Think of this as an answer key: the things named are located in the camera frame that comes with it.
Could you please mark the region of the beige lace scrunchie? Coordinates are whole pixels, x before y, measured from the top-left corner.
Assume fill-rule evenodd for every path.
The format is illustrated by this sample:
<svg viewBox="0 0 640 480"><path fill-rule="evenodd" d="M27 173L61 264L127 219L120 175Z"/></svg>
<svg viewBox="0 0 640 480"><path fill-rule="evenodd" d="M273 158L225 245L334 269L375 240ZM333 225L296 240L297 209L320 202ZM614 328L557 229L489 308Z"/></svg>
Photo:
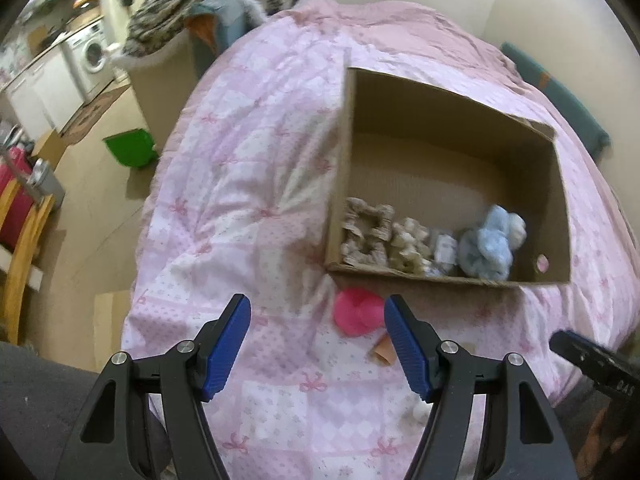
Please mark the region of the beige lace scrunchie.
<svg viewBox="0 0 640 480"><path fill-rule="evenodd" d="M346 200L341 244L343 262L349 266L388 266L386 246L393 234L395 209L369 205L358 197Z"/></svg>

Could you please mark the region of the tan cylinder roll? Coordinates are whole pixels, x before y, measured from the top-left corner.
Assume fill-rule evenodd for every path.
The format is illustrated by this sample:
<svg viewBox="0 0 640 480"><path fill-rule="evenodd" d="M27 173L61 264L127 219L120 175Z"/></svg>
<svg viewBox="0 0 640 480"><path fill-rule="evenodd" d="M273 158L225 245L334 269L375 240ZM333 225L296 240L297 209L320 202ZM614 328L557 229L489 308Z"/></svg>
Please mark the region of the tan cylinder roll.
<svg viewBox="0 0 640 480"><path fill-rule="evenodd" d="M371 356L386 366L393 366L396 363L397 354L389 334L385 334L378 340L371 350Z"/></svg>

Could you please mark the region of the pink rubber duck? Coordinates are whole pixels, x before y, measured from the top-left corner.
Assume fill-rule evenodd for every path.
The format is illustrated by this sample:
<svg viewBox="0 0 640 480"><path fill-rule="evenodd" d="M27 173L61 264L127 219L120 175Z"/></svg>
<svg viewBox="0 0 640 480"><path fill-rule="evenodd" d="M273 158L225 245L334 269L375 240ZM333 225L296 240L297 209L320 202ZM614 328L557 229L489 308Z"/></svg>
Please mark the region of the pink rubber duck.
<svg viewBox="0 0 640 480"><path fill-rule="evenodd" d="M346 288L335 297L335 325L349 337L360 337L385 326L384 299L363 288Z"/></svg>

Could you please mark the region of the cream fluffy scrunchie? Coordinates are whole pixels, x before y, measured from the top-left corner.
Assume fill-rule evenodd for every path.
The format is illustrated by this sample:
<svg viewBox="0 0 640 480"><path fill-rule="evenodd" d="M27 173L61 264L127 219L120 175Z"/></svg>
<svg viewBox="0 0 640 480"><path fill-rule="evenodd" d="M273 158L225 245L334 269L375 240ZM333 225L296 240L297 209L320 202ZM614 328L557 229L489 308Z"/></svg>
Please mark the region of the cream fluffy scrunchie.
<svg viewBox="0 0 640 480"><path fill-rule="evenodd" d="M428 246L431 231L413 218L392 225L388 263L396 271L427 276L433 270L433 252Z"/></svg>

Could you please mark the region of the clear plastic packet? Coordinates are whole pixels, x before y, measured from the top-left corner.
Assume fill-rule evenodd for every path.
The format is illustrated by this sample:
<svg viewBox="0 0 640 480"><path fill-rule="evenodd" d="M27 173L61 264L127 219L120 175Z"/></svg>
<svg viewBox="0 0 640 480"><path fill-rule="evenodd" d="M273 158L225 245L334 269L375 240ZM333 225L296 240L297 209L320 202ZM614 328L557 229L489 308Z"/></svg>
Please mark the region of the clear plastic packet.
<svg viewBox="0 0 640 480"><path fill-rule="evenodd" d="M447 231L435 230L430 241L434 266L442 275L450 274L458 261L458 241Z"/></svg>

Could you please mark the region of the light blue fluffy scrunchie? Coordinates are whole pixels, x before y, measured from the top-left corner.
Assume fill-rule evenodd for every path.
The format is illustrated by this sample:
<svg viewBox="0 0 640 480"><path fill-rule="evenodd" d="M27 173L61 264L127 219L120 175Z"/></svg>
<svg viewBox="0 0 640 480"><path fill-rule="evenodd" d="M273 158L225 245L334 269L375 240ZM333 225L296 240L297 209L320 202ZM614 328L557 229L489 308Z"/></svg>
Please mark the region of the light blue fluffy scrunchie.
<svg viewBox="0 0 640 480"><path fill-rule="evenodd" d="M458 265L470 278L506 281L513 263L509 246L509 214L499 205L488 210L480 226L463 232L458 241Z"/></svg>

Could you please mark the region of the pink patterned quilt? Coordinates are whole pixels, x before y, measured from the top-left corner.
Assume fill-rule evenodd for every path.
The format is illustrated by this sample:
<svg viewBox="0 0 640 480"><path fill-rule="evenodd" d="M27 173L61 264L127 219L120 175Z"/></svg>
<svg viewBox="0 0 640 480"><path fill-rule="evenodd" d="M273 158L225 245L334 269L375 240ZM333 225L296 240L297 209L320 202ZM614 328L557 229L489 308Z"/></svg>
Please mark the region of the pink patterned quilt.
<svg viewBox="0 0 640 480"><path fill-rule="evenodd" d="M344 66L468 96L556 133L572 279L549 287L378 284L440 336L525 356L552 403L578 383L548 347L577 330L620 346L639 322L639 256L616 198L578 136L514 64L415 3L300 0L210 66L170 136L145 203L138 277L122 344L154 356L250 298L252 325L207 420L235 479L399 479L422 432L398 365L373 336L332 320L323 267Z"/></svg>

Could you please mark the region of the cardboard box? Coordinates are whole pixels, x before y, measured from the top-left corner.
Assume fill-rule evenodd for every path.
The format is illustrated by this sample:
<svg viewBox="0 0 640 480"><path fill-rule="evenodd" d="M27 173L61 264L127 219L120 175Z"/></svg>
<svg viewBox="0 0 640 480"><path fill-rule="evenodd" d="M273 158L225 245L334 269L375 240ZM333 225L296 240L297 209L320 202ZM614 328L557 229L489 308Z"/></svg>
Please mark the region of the cardboard box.
<svg viewBox="0 0 640 480"><path fill-rule="evenodd" d="M524 219L527 234L504 284L572 279L566 197L550 126L430 84L351 67L337 133L329 271L356 270L344 263L341 244L346 200L357 197L454 234L482 222L498 204Z"/></svg>

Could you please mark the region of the green bin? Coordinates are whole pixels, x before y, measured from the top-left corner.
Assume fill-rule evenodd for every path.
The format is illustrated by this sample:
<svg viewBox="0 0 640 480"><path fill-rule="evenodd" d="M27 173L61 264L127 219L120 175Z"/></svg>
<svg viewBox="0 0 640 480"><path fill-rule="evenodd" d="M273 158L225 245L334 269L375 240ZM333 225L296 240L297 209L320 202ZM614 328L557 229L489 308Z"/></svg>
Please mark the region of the green bin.
<svg viewBox="0 0 640 480"><path fill-rule="evenodd" d="M152 136L142 128L107 136L103 142L114 159L128 168L142 168L158 159Z"/></svg>

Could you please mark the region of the wooden chair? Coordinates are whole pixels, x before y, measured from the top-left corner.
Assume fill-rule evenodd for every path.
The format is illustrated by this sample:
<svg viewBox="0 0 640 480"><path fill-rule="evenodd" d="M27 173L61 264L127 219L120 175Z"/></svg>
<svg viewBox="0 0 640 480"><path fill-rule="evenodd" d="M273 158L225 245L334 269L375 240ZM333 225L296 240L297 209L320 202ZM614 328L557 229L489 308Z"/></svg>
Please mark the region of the wooden chair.
<svg viewBox="0 0 640 480"><path fill-rule="evenodd" d="M53 210L54 197L44 196L38 204L29 208L21 234L11 254L9 270L1 296L1 322L9 344L20 344L20 323L24 292L27 287L32 259L38 247L40 236L50 213Z"/></svg>

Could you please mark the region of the teal cushion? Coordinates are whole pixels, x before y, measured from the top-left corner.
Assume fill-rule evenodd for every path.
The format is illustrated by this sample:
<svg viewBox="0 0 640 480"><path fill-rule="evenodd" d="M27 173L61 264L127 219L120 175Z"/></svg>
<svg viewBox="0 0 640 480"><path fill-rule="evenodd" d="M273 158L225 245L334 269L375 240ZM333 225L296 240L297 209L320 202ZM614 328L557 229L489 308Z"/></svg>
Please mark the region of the teal cushion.
<svg viewBox="0 0 640 480"><path fill-rule="evenodd" d="M573 128L591 158L598 162L604 150L611 146L612 141L605 128L600 126L588 108L564 84L551 76L548 70L514 44L504 42L500 51L510 58L524 81L547 97Z"/></svg>

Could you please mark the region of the grey container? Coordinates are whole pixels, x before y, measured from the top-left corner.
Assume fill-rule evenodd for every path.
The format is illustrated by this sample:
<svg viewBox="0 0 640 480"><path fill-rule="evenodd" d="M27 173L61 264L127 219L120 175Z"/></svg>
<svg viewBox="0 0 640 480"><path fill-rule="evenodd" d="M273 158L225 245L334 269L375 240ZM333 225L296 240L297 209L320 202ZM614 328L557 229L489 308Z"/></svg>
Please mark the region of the grey container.
<svg viewBox="0 0 640 480"><path fill-rule="evenodd" d="M65 198L65 190L61 182L54 174L54 169L50 162L38 158L32 167L32 173L28 182L42 195L53 197L53 209L61 208Z"/></svg>

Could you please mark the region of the white washing machine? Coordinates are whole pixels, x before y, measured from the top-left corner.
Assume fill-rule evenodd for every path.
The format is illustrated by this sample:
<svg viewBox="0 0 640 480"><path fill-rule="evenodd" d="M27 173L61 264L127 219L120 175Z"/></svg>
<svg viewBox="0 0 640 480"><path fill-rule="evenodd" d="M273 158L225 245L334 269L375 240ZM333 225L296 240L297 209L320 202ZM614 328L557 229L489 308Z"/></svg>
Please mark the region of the white washing machine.
<svg viewBox="0 0 640 480"><path fill-rule="evenodd" d="M102 18L73 32L62 43L68 67L86 104L115 78L106 54L107 46Z"/></svg>

